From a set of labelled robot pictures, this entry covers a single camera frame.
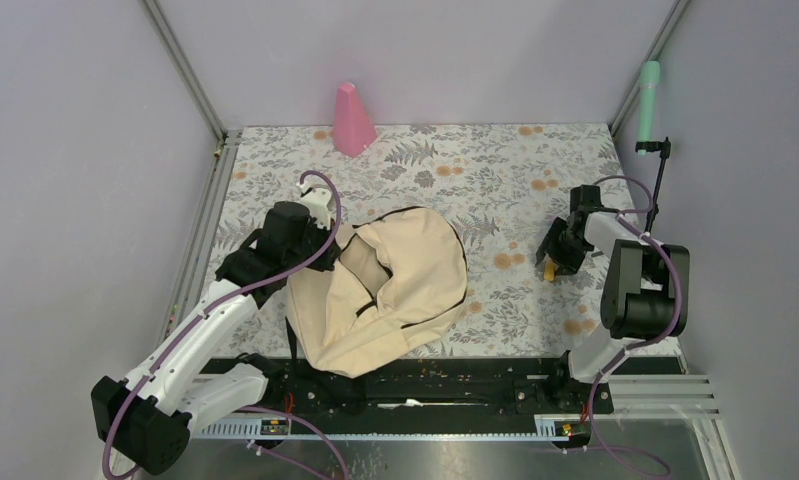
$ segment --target metal frame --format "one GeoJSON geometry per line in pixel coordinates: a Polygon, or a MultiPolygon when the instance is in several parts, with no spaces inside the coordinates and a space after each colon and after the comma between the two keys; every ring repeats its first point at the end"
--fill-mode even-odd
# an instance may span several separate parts
{"type": "Polygon", "coordinates": [[[202,85],[196,77],[196,72],[193,71],[193,67],[187,61],[187,56],[184,55],[184,50],[181,49],[181,45],[178,43],[178,39],[175,37],[172,27],[169,26],[169,22],[157,0],[141,0],[140,3],[145,7],[144,10],[149,15],[155,31],[160,36],[166,53],[169,54],[175,69],[181,79],[184,80],[184,86],[187,87],[187,91],[193,97],[193,101],[196,102],[196,106],[199,108],[205,123],[208,124],[208,128],[210,128],[217,140],[223,141],[225,139],[225,126],[216,115],[213,105],[205,94],[204,89],[202,89],[202,85]]]}
{"type": "MultiPolygon", "coordinates": [[[[670,13],[667,14],[667,17],[664,19],[664,23],[658,30],[658,35],[656,35],[655,40],[652,41],[652,46],[649,47],[649,51],[646,54],[646,57],[644,57],[643,62],[641,62],[641,65],[650,60],[658,60],[661,58],[661,54],[664,53],[664,48],[667,46],[667,42],[670,40],[670,37],[673,35],[673,32],[676,30],[676,27],[682,20],[682,17],[690,6],[690,3],[691,0],[675,1],[673,7],[670,9],[670,13]]],[[[614,140],[617,139],[617,134],[620,132],[623,124],[626,122],[626,120],[628,120],[629,115],[632,114],[634,107],[637,105],[639,77],[640,68],[638,68],[637,72],[635,72],[632,81],[629,82],[629,89],[627,90],[626,97],[623,99],[623,103],[617,107],[617,112],[614,113],[614,117],[609,124],[611,138],[614,140]]]]}
{"type": "Polygon", "coordinates": [[[165,318],[168,318],[168,321],[164,322],[158,343],[162,342],[169,332],[181,322],[186,312],[192,310],[202,293],[205,271],[210,261],[211,246],[219,224],[219,217],[222,215],[222,206],[228,191],[228,179],[231,178],[231,171],[234,169],[241,135],[241,130],[228,133],[225,144],[219,151],[219,158],[213,162],[208,172],[199,203],[199,211],[193,221],[190,242],[181,259],[175,289],[166,312],[165,318]]]}
{"type": "MultiPolygon", "coordinates": [[[[216,375],[201,375],[196,384],[216,375]]],[[[543,376],[527,376],[539,379],[543,376]]],[[[740,473],[729,448],[720,411],[705,375],[613,375],[609,380],[615,413],[595,415],[598,420],[666,421],[683,419],[693,430],[711,480],[739,480],[740,473]]],[[[268,414],[236,413],[197,433],[201,439],[278,440],[261,437],[263,420],[283,420],[268,414]]],[[[554,422],[578,421],[578,415],[535,415],[537,434],[459,434],[459,435],[331,435],[335,441],[555,441],[554,422]]],[[[291,440],[319,440],[316,435],[288,435],[291,440]]]]}

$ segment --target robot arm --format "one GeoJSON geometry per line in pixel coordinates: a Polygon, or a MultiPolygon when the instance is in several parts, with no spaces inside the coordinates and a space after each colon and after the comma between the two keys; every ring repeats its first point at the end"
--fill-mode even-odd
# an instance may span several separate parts
{"type": "MultiPolygon", "coordinates": [[[[537,252],[538,262],[548,257],[559,275],[577,273],[594,248],[611,259],[600,303],[601,325],[579,347],[564,353],[546,384],[547,397],[561,406],[580,404],[596,376],[611,373],[602,369],[627,346],[655,338],[668,328],[677,289],[687,291],[688,250],[658,242],[681,278],[682,285],[673,285],[660,255],[616,217],[616,210],[602,205],[598,186],[574,188],[569,217],[555,219],[537,252]]],[[[687,299],[682,300],[671,336],[685,328],[687,299]]]]}
{"type": "MultiPolygon", "coordinates": [[[[286,279],[234,296],[206,314],[208,307],[242,287],[301,264],[328,239],[331,193],[307,183],[299,188],[302,197],[298,202],[276,203],[267,212],[263,227],[223,260],[208,292],[149,357],[122,381],[103,377],[93,388],[96,428],[99,438],[105,440],[128,392],[150,377],[128,407],[114,439],[117,450],[149,473],[162,473],[175,463],[194,432],[263,397],[267,379],[248,364],[189,388],[220,343],[253,318],[269,297],[284,287],[286,279]],[[199,323],[185,334],[192,319],[199,323]],[[155,360],[167,351],[164,362],[152,373],[155,360]]],[[[340,248],[332,243],[308,268],[331,270],[339,254],[340,248]]]]}

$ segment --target green handle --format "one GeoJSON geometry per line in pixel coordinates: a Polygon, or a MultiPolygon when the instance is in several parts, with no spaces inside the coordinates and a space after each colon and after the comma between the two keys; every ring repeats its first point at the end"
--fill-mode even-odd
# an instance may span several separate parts
{"type": "MultiPolygon", "coordinates": [[[[661,78],[661,67],[658,62],[646,62],[640,70],[640,123],[638,124],[638,142],[652,139],[652,118],[655,111],[655,90],[661,78]]],[[[646,155],[646,150],[638,150],[638,155],[646,155]]]]}

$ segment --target floral tablecloth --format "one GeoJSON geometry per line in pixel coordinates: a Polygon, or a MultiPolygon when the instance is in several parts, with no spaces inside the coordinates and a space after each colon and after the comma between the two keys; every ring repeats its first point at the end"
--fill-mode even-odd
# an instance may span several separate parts
{"type": "MultiPolygon", "coordinates": [[[[364,223],[397,208],[440,212],[458,231],[469,264],[468,306],[436,342],[410,356],[557,356],[599,322],[608,259],[585,260],[579,274],[543,281],[535,251],[569,190],[620,174],[603,124],[396,125],[361,156],[334,149],[330,128],[252,127],[242,143],[213,243],[205,288],[230,251],[279,200],[298,198],[299,174],[328,174],[341,193],[344,222],[364,223]]],[[[622,181],[603,184],[603,203],[632,206],[622,181]]],[[[273,296],[217,356],[289,356],[284,295],[273,296]]],[[[675,339],[642,353],[678,355],[675,339]]]]}

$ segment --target black metal stand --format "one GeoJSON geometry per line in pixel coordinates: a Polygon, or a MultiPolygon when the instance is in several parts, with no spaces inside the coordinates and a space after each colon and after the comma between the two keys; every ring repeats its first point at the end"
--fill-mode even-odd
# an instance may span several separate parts
{"type": "Polygon", "coordinates": [[[637,142],[635,143],[635,151],[646,150],[647,152],[660,152],[659,158],[661,164],[658,166],[658,177],[655,179],[655,188],[652,189],[652,210],[646,216],[646,229],[645,231],[652,231],[652,224],[655,223],[655,216],[658,215],[658,190],[661,189],[661,180],[664,178],[664,166],[667,165],[667,159],[670,158],[670,143],[669,137],[664,137],[663,142],[637,142]]]}

